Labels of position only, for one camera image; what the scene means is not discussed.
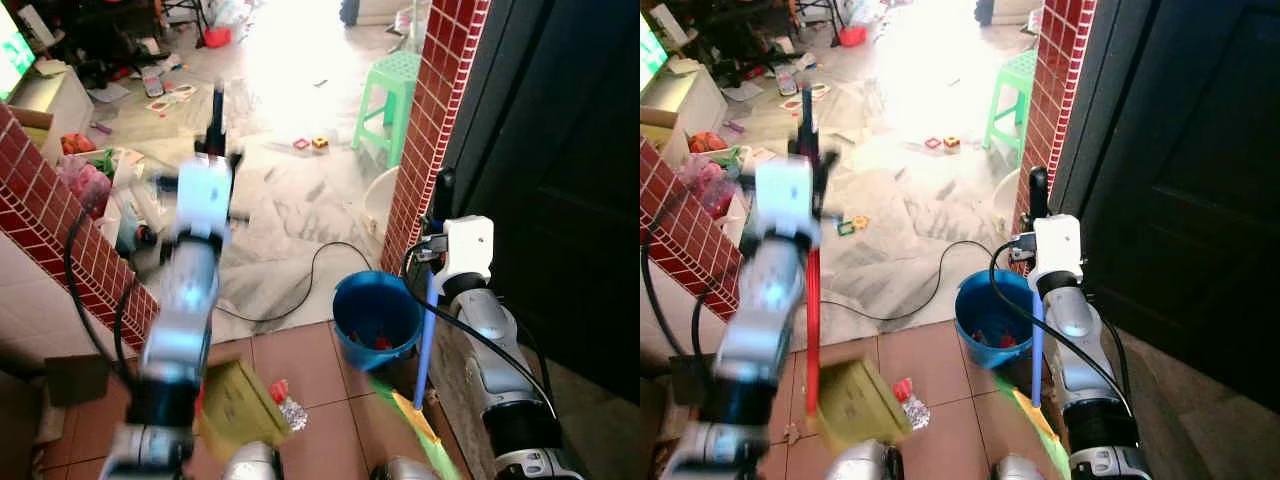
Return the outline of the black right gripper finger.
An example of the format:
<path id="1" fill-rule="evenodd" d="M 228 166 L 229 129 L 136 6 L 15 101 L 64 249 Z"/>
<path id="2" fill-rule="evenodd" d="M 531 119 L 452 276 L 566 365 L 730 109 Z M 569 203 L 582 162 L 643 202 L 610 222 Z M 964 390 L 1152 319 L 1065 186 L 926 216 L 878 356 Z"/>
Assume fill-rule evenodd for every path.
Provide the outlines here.
<path id="1" fill-rule="evenodd" d="M 445 220 L 454 218 L 454 168 L 443 168 L 436 173 L 431 191 L 431 224 L 443 225 Z"/>
<path id="2" fill-rule="evenodd" d="M 1028 210 L 1027 221 L 1034 223 L 1037 219 L 1050 215 L 1050 174 L 1046 166 L 1030 169 L 1028 175 Z"/>

